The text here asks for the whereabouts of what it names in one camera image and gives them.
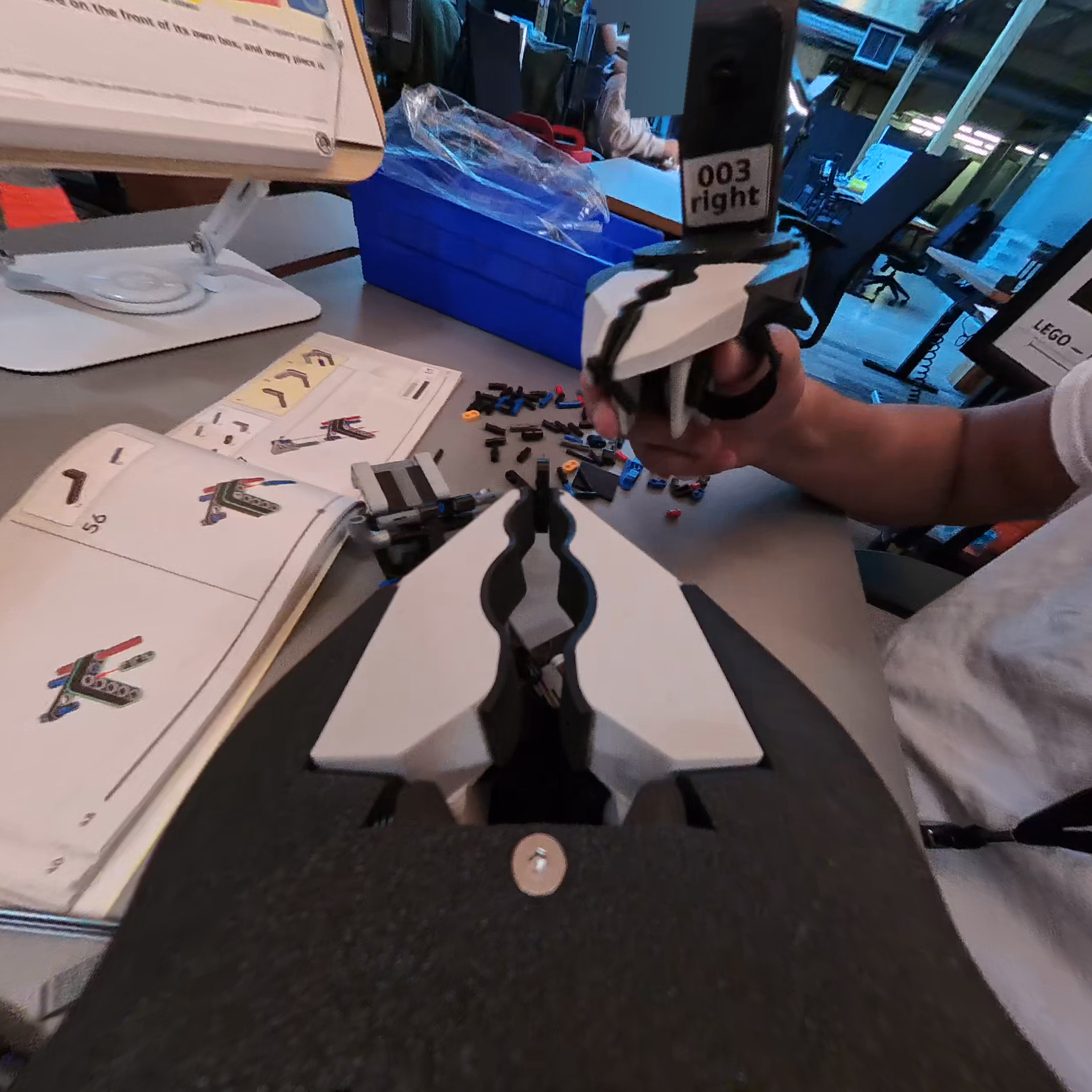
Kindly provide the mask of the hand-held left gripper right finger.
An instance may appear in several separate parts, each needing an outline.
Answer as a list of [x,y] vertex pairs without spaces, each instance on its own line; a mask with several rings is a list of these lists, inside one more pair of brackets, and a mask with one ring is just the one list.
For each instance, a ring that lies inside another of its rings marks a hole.
[[553,494],[566,753],[608,790],[619,826],[648,785],[752,768],[763,750],[681,582],[569,494]]

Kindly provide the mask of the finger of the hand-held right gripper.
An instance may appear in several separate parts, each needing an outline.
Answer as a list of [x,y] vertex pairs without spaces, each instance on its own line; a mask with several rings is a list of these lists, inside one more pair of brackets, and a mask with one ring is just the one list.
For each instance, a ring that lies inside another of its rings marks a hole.
[[741,331],[747,286],[763,263],[717,263],[696,268],[696,278],[680,284],[668,299],[672,332],[684,359]]
[[678,270],[624,268],[591,293],[582,361],[597,384],[624,384],[652,373],[668,375],[667,384],[684,382],[684,357],[668,305],[679,286]]

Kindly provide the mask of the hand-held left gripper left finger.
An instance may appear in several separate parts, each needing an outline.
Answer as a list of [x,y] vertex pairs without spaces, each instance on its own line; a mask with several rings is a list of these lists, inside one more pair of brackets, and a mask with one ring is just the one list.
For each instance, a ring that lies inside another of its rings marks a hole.
[[456,822],[486,822],[482,778],[522,731],[510,619],[535,539],[532,494],[512,489],[400,581],[311,749],[318,769],[430,784]]

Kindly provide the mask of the pile of small toy pins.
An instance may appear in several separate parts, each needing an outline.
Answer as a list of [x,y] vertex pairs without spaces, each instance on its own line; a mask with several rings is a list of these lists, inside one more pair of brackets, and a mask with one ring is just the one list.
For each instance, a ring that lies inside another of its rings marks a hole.
[[610,503],[577,499],[569,490],[571,468],[589,461],[619,476],[614,500],[643,488],[665,500],[668,522],[677,521],[686,506],[700,502],[709,490],[709,475],[658,476],[632,453],[624,437],[598,434],[579,389],[569,394],[562,385],[534,390],[492,382],[471,397],[462,419],[480,430],[475,444],[496,477],[485,489],[527,488],[534,482],[536,462],[546,458],[551,463],[553,488],[561,495],[587,506]]

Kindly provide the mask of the person's right forearm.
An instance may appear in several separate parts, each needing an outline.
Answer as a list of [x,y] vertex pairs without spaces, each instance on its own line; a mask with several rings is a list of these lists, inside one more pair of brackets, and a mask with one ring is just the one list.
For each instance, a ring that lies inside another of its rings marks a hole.
[[765,470],[855,519],[1045,519],[1078,490],[1052,436],[1046,391],[977,408],[865,404],[820,383],[805,391]]

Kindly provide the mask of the person's right hand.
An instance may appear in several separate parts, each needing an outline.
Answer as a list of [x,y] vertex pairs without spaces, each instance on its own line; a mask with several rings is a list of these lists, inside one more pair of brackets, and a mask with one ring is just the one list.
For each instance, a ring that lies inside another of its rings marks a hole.
[[707,476],[744,466],[768,468],[772,456],[799,430],[809,380],[795,333],[778,324],[767,327],[767,332],[780,368],[775,393],[758,413],[738,420],[692,418],[679,436],[672,434],[667,418],[651,412],[636,414],[624,427],[608,394],[584,371],[582,396],[596,431],[606,438],[624,437],[632,453],[658,476]]

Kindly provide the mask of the blue plastic bin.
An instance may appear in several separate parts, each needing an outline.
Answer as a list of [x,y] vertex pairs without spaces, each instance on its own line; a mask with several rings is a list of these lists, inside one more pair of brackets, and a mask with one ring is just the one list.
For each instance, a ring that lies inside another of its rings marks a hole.
[[664,240],[613,215],[575,250],[384,173],[349,193],[368,284],[573,369],[587,281]]

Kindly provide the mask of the toy chassis with grey motor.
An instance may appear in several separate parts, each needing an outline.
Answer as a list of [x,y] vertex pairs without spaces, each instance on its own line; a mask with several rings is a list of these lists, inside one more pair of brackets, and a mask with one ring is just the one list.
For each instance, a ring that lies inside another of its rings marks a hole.
[[492,489],[453,492],[430,453],[354,463],[351,484],[361,505],[348,519],[348,539],[375,557],[388,585],[408,575],[499,498]]

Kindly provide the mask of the clear plastic bag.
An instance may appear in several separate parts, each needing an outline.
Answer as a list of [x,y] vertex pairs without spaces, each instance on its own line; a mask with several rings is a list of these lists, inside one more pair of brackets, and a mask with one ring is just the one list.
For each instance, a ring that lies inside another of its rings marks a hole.
[[610,219],[589,167],[432,84],[385,112],[378,175],[509,226],[593,253]]

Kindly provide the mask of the building instruction booklet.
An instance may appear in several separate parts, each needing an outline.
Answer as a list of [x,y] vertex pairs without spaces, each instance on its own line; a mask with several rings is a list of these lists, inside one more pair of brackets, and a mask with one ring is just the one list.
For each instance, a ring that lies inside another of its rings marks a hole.
[[170,434],[114,425],[2,517],[2,909],[106,915],[121,845],[341,549],[351,467],[462,375],[317,334]]

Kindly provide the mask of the person's white shirt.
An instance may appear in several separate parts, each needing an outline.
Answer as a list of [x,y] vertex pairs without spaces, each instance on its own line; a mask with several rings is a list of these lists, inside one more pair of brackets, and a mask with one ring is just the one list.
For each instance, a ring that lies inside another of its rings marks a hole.
[[[1051,407],[1076,498],[886,649],[923,820],[1004,831],[1090,790],[1090,382],[1082,363]],[[1063,1084],[1090,1090],[1090,854],[1009,843],[929,857],[992,990]]]

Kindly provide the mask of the black framed sign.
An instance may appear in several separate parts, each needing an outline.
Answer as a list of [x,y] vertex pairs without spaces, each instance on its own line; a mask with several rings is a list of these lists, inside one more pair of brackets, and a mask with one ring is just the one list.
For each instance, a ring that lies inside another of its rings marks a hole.
[[964,354],[1020,391],[1053,388],[1091,356],[1090,224],[973,335]]

